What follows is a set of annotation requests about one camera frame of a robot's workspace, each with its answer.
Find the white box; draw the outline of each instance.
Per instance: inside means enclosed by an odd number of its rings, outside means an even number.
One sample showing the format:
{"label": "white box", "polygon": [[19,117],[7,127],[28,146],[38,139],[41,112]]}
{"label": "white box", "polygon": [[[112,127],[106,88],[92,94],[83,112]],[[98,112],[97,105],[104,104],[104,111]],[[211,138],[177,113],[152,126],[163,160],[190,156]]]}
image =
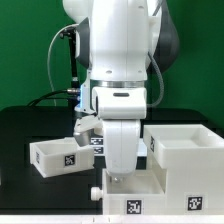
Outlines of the white box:
{"label": "white box", "polygon": [[74,138],[30,144],[30,163],[43,177],[93,169],[94,149],[79,147]]}

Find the black cable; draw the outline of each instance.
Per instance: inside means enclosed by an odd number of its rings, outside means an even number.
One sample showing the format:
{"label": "black cable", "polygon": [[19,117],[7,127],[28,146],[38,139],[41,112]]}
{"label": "black cable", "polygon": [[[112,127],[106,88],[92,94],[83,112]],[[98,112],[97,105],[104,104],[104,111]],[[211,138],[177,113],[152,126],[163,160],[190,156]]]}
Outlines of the black cable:
{"label": "black cable", "polygon": [[160,2],[158,3],[154,13],[152,14],[152,16],[156,16],[157,13],[159,12],[160,7],[162,6],[164,0],[160,0]]}
{"label": "black cable", "polygon": [[50,96],[54,96],[57,94],[61,94],[61,93],[67,93],[67,90],[58,90],[58,91],[54,91],[54,92],[50,92],[46,95],[43,95],[42,97],[32,100],[31,102],[29,102],[27,104],[27,106],[36,106],[40,101],[44,100],[44,99],[48,99]]}

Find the cable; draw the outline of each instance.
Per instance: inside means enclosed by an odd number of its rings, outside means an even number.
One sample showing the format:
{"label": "cable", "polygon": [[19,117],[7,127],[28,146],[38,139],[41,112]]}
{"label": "cable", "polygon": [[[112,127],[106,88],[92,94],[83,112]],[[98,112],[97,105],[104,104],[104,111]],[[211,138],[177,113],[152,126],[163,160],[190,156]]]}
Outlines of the cable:
{"label": "cable", "polygon": [[154,13],[152,14],[152,16],[156,16],[157,13],[159,12],[160,7],[162,6],[164,0],[160,0],[160,2],[158,3]]}
{"label": "cable", "polygon": [[48,94],[43,95],[42,97],[40,97],[38,99],[32,100],[31,102],[29,102],[27,104],[27,106],[36,106],[40,101],[45,100],[45,99],[49,99],[50,96],[54,96],[54,95],[61,94],[61,93],[67,93],[67,90],[58,90],[58,91],[48,93]]}
{"label": "cable", "polygon": [[162,99],[163,99],[163,96],[164,96],[164,82],[163,82],[163,77],[162,77],[162,74],[160,72],[160,69],[159,69],[159,66],[157,65],[155,59],[153,58],[152,54],[150,52],[148,52],[148,56],[152,62],[152,65],[156,71],[156,75],[158,77],[158,80],[159,80],[159,86],[160,86],[160,93],[159,93],[159,97],[158,99],[156,100],[156,102],[152,103],[152,104],[147,104],[147,108],[151,108],[151,107],[156,107],[158,106]]}
{"label": "cable", "polygon": [[65,29],[68,29],[70,27],[77,27],[78,24],[72,24],[72,25],[69,25],[69,26],[65,26],[64,28],[60,29],[54,36],[54,38],[52,39],[51,41],[51,44],[49,46],[49,49],[48,49],[48,56],[47,56],[47,75],[48,75],[48,79],[49,79],[49,83],[50,83],[50,86],[51,86],[51,91],[54,92],[55,91],[55,88],[54,88],[54,84],[53,84],[53,81],[52,81],[52,77],[51,77],[51,69],[50,69],[50,61],[51,61],[51,52],[52,52],[52,48],[53,48],[53,45],[57,39],[57,37],[60,35],[60,33],[65,30]]}

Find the green background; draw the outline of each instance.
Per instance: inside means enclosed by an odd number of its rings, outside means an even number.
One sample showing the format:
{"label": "green background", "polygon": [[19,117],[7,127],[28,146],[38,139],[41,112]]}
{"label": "green background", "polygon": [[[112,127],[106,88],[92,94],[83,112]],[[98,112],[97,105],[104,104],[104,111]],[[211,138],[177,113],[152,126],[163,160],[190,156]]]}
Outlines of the green background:
{"label": "green background", "polygon": [[[180,54],[164,74],[160,107],[195,109],[224,128],[224,0],[168,0]],[[50,92],[47,51],[54,34],[71,24],[62,0],[0,0],[0,109],[26,105]],[[56,89],[70,86],[67,40],[53,48]],[[158,84],[152,80],[152,97]]]}

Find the small white box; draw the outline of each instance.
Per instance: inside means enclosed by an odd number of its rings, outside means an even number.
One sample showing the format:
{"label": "small white box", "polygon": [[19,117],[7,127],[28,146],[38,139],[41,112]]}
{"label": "small white box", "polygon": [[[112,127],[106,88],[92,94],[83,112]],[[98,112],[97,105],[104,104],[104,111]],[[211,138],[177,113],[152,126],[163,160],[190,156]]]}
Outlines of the small white box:
{"label": "small white box", "polygon": [[79,147],[74,138],[30,144],[30,163],[45,177],[93,169],[94,149]]}

